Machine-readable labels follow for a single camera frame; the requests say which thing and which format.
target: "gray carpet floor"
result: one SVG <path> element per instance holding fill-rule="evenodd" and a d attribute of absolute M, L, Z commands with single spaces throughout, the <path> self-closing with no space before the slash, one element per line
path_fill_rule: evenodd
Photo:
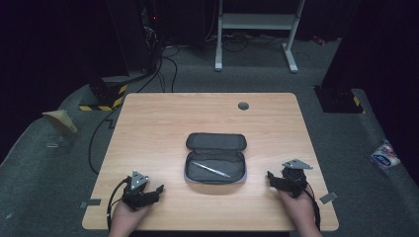
<path fill-rule="evenodd" d="M 403 163 L 393 167 L 386 176 L 369 161 L 385 134 L 365 93 L 359 89 L 353 91 L 365 109 L 364 114 L 358 115 L 326 114 L 315 96 L 313 86 L 321 84 L 339 41 L 320 46 L 296 40 L 293 54 L 299 69 L 297 74 L 289 72 L 279 41 L 265 44 L 259 40 L 258 44 L 250 43 L 237 52 L 225 50 L 221 72 L 213 70 L 213 49 L 167 48 L 163 56 L 174 60 L 178 69 L 174 93 L 294 93 L 326 185 L 339 196 L 333 204 L 340 227 L 334 232 L 324 232 L 324 236 L 419 236 L 419 191 Z M 242 45 L 226 43 L 224 46 L 237 50 Z M 140 93 L 171 92 L 174 64 L 163 59 L 160 72 Z M 147 81 L 148 78 L 129 84 L 126 93 L 137 92 Z M 55 131 L 40 115 L 0 166 L 0 236 L 107 236 L 106 230 L 85 230 L 81 225 L 85 209 L 79 205 L 90 198 L 97 178 L 88 163 L 90 139 L 109 114 L 78 110 L 86 90 L 84 86 L 68 95 L 57 108 L 67 110 L 79 127 L 72 145 L 48 148 L 46 144 Z M 110 119 L 116 122 L 118 115 L 116 111 Z M 109 122 L 104 122 L 93 138 L 91 160 L 97 170 L 112 133 Z M 143 236 L 179 235 L 156 232 L 143 233 Z"/>

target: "metal bracket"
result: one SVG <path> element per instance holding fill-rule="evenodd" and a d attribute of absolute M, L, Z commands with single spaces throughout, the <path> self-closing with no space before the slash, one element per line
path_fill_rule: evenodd
<path fill-rule="evenodd" d="M 79 205 L 80 209 L 86 209 L 89 205 L 100 205 L 101 200 L 100 199 L 89 199 L 88 201 L 82 201 Z"/>
<path fill-rule="evenodd" d="M 286 162 L 283 164 L 283 166 L 290 168 L 290 169 L 305 169 L 305 170 L 312 170 L 313 167 L 310 165 L 305 164 L 304 162 L 298 160 L 298 159 L 293 159 L 292 161 Z"/>
<path fill-rule="evenodd" d="M 139 174 L 136 170 L 132 171 L 132 178 L 131 178 L 131 184 L 130 189 L 133 191 L 136 188 L 145 185 L 148 181 L 148 176 L 142 176 Z"/>
<path fill-rule="evenodd" d="M 336 199 L 337 197 L 338 197 L 338 195 L 336 195 L 335 192 L 332 192 L 332 193 L 329 193 L 329 194 L 321 197 L 320 200 L 321 200 L 321 202 L 323 202 L 323 204 L 325 204 L 325 203 L 327 203 L 327 202 L 329 202 L 331 200 Z"/>

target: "case lid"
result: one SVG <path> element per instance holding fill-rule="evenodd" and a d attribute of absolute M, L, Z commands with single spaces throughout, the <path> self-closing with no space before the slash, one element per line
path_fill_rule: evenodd
<path fill-rule="evenodd" d="M 191 150 L 244 150 L 247 142 L 242 134 L 195 132 L 188 136 L 186 146 Z"/>

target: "hand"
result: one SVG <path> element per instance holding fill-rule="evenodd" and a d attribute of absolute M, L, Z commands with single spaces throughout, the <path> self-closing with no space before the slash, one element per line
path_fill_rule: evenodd
<path fill-rule="evenodd" d="M 136 229 L 139 221 L 148 213 L 151 205 L 144 206 L 134 211 L 123 201 L 119 201 L 112 215 L 110 237 L 127 237 Z"/>
<path fill-rule="evenodd" d="M 315 226 L 313 204 L 308 194 L 301 192 L 298 197 L 292 198 L 284 191 L 277 191 L 284 203 L 286 212 L 293 221 L 299 235 L 301 237 L 322 236 L 320 231 Z"/>

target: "pen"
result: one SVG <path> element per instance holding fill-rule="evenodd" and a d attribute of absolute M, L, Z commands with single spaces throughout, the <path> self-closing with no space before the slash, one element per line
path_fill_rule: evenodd
<path fill-rule="evenodd" d="M 206 169 L 206 170 L 208 170 L 208 171 L 210 171 L 210 172 L 213 172 L 213 173 L 215 173 L 215 174 L 218 174 L 218 175 L 220 175 L 220 176 L 223 176 L 223 177 L 226 177 L 226 178 L 230 178 L 230 176 L 229 176 L 229 175 L 227 175 L 227 174 L 225 174 L 225 173 L 222 173 L 222 172 L 220 172 L 220 171 L 218 171 L 218 170 L 212 169 L 212 168 L 210 168 L 210 167 L 208 167 L 208 166 L 205 166 L 205 165 L 203 165 L 203 164 L 200 164 L 200 163 L 198 163 L 198 162 L 193 161 L 193 162 L 192 162 L 192 164 L 194 164 L 194 165 L 196 165 L 196 166 L 198 166 L 198 167 L 201 167 L 201 168 L 203 168 L 203 169 Z"/>

